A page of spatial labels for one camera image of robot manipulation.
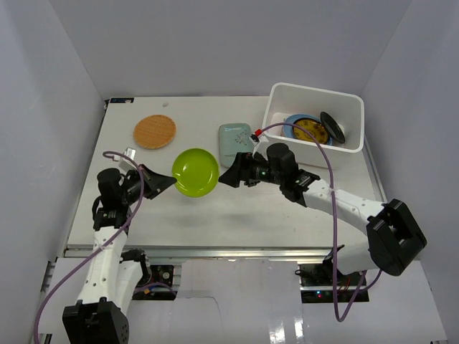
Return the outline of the green round plate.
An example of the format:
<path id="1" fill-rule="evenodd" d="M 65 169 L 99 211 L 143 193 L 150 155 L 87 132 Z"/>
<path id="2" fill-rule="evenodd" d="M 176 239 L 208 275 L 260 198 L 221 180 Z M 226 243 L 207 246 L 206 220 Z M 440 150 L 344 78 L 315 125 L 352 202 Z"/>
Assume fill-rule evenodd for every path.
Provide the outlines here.
<path id="1" fill-rule="evenodd" d="M 219 165 L 216 158 L 202 148 L 190 148 L 180 153 L 171 168 L 175 187 L 193 198 L 211 193 L 218 183 Z"/>

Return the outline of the blue round plate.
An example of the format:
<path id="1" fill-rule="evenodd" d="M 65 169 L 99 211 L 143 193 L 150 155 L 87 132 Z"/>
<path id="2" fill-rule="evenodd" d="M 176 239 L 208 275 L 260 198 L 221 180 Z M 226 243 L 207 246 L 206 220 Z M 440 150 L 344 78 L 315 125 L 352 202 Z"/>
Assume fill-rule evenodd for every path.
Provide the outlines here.
<path id="1" fill-rule="evenodd" d="M 291 115 L 285 119 L 285 125 L 283 126 L 283 129 L 282 129 L 282 133 L 284 137 L 295 139 L 293 137 L 293 127 L 295 127 L 294 122 L 300 118 L 310 118 L 310 119 L 314 119 L 320 122 L 319 119 L 313 117 L 312 115 L 306 115 L 306 114 Z M 332 145 L 332 143 L 333 143 L 333 138 L 330 136 L 329 142 L 323 145 Z"/>

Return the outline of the yellow patterned black-rimmed plate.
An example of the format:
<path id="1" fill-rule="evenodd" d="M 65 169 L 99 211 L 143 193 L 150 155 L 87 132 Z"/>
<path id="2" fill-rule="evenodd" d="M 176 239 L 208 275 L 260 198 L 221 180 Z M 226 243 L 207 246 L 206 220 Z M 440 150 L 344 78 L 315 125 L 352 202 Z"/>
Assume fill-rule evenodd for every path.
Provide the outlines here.
<path id="1" fill-rule="evenodd" d="M 308 131 L 320 144 L 327 144 L 330 139 L 330 135 L 323 127 L 323 125 L 317 120 L 310 118 L 300 118 L 294 122 L 293 137 L 298 140 L 313 142 L 311 136 L 305 133 Z"/>

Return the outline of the black round plate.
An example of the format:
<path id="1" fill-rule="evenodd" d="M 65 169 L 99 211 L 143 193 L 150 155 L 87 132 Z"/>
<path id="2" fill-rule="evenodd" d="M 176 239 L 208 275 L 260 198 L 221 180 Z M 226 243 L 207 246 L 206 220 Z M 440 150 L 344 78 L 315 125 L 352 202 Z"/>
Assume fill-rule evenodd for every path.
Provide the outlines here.
<path id="1" fill-rule="evenodd" d="M 320 120 L 323 127 L 335 141 L 340 144 L 344 144 L 346 142 L 343 130 L 327 112 L 322 111 L 320 113 Z"/>

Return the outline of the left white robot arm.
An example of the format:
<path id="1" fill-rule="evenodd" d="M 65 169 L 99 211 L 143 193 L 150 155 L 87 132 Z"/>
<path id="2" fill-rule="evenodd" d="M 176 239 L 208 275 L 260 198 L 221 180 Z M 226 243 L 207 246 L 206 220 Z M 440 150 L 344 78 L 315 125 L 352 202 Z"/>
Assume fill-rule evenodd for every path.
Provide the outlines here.
<path id="1" fill-rule="evenodd" d="M 126 173 L 107 168 L 97 181 L 100 195 L 92 208 L 95 256 L 77 301 L 64 309 L 62 322 L 71 343 L 127 343 L 128 306 L 135 289 L 152 278 L 146 253 L 124 249 L 131 205 L 156 198 L 176 179 L 140 165 Z"/>

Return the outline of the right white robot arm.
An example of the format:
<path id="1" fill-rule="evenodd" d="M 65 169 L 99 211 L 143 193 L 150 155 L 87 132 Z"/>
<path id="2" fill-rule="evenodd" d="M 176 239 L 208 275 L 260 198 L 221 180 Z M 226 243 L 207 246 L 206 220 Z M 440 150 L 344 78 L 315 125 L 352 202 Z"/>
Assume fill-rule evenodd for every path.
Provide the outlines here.
<path id="1" fill-rule="evenodd" d="M 370 269 L 397 277 L 427 245 L 406 203 L 397 199 L 382 203 L 333 190 L 320 176 L 299 168 L 284 143 L 270 145 L 266 156 L 238 153 L 219 182 L 233 188 L 241 183 L 275 184 L 287 200 L 336 215 L 365 234 L 366 242 L 341 245 L 323 259 L 324 278 L 334 286 L 342 285 L 352 273 Z"/>

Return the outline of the white plastic bin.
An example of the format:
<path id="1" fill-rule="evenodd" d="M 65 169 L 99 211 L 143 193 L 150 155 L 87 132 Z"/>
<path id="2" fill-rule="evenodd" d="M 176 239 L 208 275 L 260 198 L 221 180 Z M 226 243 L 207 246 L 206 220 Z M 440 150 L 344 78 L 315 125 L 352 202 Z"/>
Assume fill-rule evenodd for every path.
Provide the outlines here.
<path id="1" fill-rule="evenodd" d="M 270 143 L 285 143 L 297 162 L 326 167 L 316 143 L 331 166 L 340 168 L 364 145 L 364 102 L 342 92 L 279 82 L 270 91 L 262 127 Z"/>

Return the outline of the teal rectangular ceramic plate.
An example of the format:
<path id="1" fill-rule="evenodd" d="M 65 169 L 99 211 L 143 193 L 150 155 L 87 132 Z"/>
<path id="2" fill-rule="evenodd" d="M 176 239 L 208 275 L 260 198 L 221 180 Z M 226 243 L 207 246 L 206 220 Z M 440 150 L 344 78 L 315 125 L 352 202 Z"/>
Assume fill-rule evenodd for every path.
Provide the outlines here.
<path id="1" fill-rule="evenodd" d="M 251 128 L 246 123 L 227 123 L 219 127 L 219 162 L 223 167 L 229 168 L 237 153 L 253 151 L 251 134 Z"/>

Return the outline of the orange woven round plate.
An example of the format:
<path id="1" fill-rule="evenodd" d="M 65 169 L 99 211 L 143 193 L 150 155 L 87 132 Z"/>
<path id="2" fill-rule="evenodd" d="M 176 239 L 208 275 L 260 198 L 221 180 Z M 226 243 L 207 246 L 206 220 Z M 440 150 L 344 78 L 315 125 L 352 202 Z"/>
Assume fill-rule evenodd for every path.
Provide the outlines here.
<path id="1" fill-rule="evenodd" d="M 176 123 L 165 115 L 150 115 L 140 120 L 134 130 L 133 139 L 145 149 L 159 149 L 168 145 L 176 135 Z"/>

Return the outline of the dark label sticker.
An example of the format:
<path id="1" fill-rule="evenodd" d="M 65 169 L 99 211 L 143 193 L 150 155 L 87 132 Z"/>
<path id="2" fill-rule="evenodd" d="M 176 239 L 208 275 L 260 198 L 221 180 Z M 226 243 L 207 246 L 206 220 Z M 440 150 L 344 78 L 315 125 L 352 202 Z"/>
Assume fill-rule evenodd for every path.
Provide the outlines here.
<path id="1" fill-rule="evenodd" d="M 131 104 L 135 100 L 134 97 L 112 97 L 110 103 L 113 104 Z"/>

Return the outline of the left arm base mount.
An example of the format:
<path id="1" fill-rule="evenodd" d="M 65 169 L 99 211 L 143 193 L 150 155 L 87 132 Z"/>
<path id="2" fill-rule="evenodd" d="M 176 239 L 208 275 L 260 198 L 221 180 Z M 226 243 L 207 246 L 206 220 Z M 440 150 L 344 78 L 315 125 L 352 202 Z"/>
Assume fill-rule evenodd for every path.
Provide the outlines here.
<path id="1" fill-rule="evenodd" d="M 150 283 L 160 282 L 168 285 L 175 292 L 178 291 L 181 268 L 174 265 L 151 265 L 152 278 Z M 151 287 L 133 295 L 132 300 L 143 301 L 173 301 L 176 296 L 164 287 Z"/>

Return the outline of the aluminium frame rail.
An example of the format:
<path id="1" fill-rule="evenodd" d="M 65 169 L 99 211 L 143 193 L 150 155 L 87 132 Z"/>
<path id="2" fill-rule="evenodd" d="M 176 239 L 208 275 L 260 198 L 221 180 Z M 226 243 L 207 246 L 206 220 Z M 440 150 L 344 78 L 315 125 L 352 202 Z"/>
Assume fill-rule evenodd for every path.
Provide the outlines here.
<path id="1" fill-rule="evenodd" d="M 349 225 L 344 226 L 344 240 L 345 248 L 348 249 L 363 249 L 369 248 L 368 239 L 366 237 L 366 229 L 363 234 L 357 234 L 356 230 L 351 231 Z M 356 234 L 356 239 L 351 239 L 351 234 Z M 156 244 L 147 245 L 146 242 L 140 244 L 137 240 L 135 244 L 134 239 L 139 239 L 139 236 L 132 236 L 130 239 L 126 239 L 123 250 L 129 249 L 142 249 L 146 252 L 146 255 L 153 263 L 158 261 L 164 264 L 175 264 L 179 265 L 180 262 L 185 262 L 189 259 L 269 259 L 269 260 L 280 260 L 280 261 L 294 261 L 299 264 L 309 262 L 321 261 L 330 251 L 331 247 L 320 247 L 313 245 L 309 247 L 286 247 L 286 246 L 274 246 L 269 247 L 262 245 L 258 247 L 250 246 L 217 246 L 217 245 L 198 245 L 198 246 L 187 246 L 187 245 L 166 245 Z M 90 248 L 89 244 L 68 244 L 65 248 L 64 257 L 67 258 L 86 258 L 90 253 L 93 252 L 98 244 L 102 242 L 96 242 L 93 248 Z M 57 301 L 64 301 L 63 289 L 61 292 L 57 292 L 56 295 L 44 306 L 43 315 L 41 315 L 40 323 L 38 325 L 39 334 L 53 333 L 54 328 L 62 328 L 61 314 L 64 306 L 59 306 Z"/>

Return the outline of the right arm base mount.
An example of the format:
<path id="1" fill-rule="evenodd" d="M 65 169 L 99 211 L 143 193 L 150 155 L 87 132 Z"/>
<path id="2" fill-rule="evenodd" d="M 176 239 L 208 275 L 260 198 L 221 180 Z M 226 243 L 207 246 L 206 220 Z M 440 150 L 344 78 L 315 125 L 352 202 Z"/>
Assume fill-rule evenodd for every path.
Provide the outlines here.
<path id="1" fill-rule="evenodd" d="M 331 271 L 322 264 L 300 264 L 295 271 L 299 279 L 301 301 L 303 304 L 333 304 L 333 281 Z M 337 300 L 347 303 L 361 279 L 362 273 L 349 275 L 338 273 Z"/>

